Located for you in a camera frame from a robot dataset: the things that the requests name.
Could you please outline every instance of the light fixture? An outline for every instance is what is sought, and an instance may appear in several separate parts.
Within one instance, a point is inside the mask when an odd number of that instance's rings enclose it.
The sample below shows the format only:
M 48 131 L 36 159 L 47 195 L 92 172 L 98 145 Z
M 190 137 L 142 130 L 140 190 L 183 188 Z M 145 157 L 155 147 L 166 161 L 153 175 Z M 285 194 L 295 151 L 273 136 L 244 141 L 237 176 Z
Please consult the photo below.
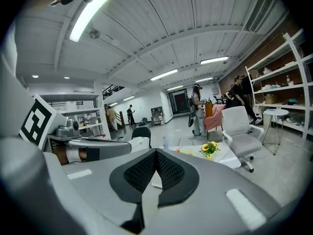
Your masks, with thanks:
M 170 88 L 170 89 L 167 89 L 168 91 L 172 91 L 172 90 L 175 90 L 175 89 L 178 89 L 178 88 L 181 88 L 182 85 L 179 85 L 179 86 L 176 86 L 176 87 L 173 87 L 173 88 Z
M 126 99 L 123 99 L 123 101 L 127 101 L 127 100 L 129 100 L 129 99 L 134 98 L 134 97 L 135 97 L 135 96 L 130 96 L 130 97 L 126 98 Z
M 171 71 L 169 71 L 169 72 L 167 72 L 167 73 L 164 73 L 164 74 L 162 74 L 162 75 L 155 76 L 155 77 L 151 78 L 151 80 L 152 80 L 152 81 L 155 81 L 155 80 L 157 80 L 157 79 L 160 79 L 160 78 L 162 78 L 162 77 L 165 77 L 165 76 L 174 74 L 174 73 L 176 73 L 176 72 L 177 72 L 177 69 L 171 70 Z
M 83 34 L 84 29 L 86 28 L 89 21 L 92 19 L 93 15 L 106 1 L 107 0 L 93 0 L 86 5 L 79 18 L 77 19 L 77 22 L 69 36 L 70 40 L 78 42 L 80 36 Z
M 200 63 L 201 63 L 202 65 L 205 65 L 205 64 L 208 64 L 208 63 L 214 63 L 214 62 L 218 62 L 218 61 L 224 61 L 224 60 L 227 60 L 228 58 L 229 58 L 229 56 L 211 58 L 211 59 L 202 60 Z
M 211 79 L 213 79 L 213 77 L 208 77 L 208 78 L 200 79 L 200 80 L 197 80 L 196 83 L 200 83 L 200 82 L 203 82 L 203 81 L 206 81 L 206 80 L 211 80 Z

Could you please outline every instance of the black mesh pad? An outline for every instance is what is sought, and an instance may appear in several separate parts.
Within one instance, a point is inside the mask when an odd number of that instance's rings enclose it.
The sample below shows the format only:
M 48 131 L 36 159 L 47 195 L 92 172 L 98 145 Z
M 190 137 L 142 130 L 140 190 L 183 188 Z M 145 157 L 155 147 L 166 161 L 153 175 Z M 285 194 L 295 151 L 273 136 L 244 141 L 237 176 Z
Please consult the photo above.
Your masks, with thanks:
M 155 171 L 163 187 L 159 207 L 185 201 L 199 184 L 199 174 L 192 165 L 161 149 L 151 149 L 114 169 L 110 185 L 121 200 L 141 204 L 141 195 Z

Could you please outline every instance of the flower bouquet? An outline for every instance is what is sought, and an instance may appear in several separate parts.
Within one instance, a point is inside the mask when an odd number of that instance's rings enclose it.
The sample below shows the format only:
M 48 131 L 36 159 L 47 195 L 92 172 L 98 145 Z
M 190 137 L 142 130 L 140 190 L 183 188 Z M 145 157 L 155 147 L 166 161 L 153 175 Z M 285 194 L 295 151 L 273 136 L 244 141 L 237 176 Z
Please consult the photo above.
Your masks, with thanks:
M 213 160 L 213 153 L 216 151 L 220 151 L 220 149 L 214 141 L 205 143 L 201 148 L 201 153 L 209 160 Z

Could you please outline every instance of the black pants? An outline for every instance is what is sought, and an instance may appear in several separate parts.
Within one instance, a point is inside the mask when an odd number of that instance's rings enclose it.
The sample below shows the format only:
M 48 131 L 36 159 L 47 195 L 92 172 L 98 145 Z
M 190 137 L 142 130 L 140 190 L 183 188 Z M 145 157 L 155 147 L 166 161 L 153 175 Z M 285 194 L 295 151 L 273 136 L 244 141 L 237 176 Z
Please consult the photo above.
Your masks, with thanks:
M 129 117 L 131 118 L 131 125 L 133 125 L 133 124 L 136 125 L 133 115 L 130 115 Z
M 250 117 L 252 117 L 254 121 L 257 120 L 258 118 L 254 114 L 254 111 L 251 108 L 251 106 L 249 105 L 249 103 L 246 100 L 244 100 L 244 102 L 245 102 L 245 109 L 246 109 L 246 112 L 248 113 L 248 115 L 250 115 Z

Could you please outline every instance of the white ceiling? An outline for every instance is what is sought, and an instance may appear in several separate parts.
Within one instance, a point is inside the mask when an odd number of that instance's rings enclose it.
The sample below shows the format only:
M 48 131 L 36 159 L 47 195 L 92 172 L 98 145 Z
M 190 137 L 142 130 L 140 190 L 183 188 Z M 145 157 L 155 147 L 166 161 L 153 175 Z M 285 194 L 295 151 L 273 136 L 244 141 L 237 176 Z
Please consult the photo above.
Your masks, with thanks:
M 279 0 L 256 33 L 247 30 L 257 0 L 109 0 L 92 18 L 79 42 L 69 40 L 85 7 L 81 0 L 21 13 L 16 25 L 17 76 L 26 84 L 80 85 L 94 80 L 148 90 L 219 77 L 283 17 Z M 100 31 L 91 39 L 91 26 Z M 226 64 L 200 65 L 203 59 L 229 55 Z M 179 73 L 151 82 L 150 78 L 178 69 Z M 32 74 L 39 75 L 33 79 Z

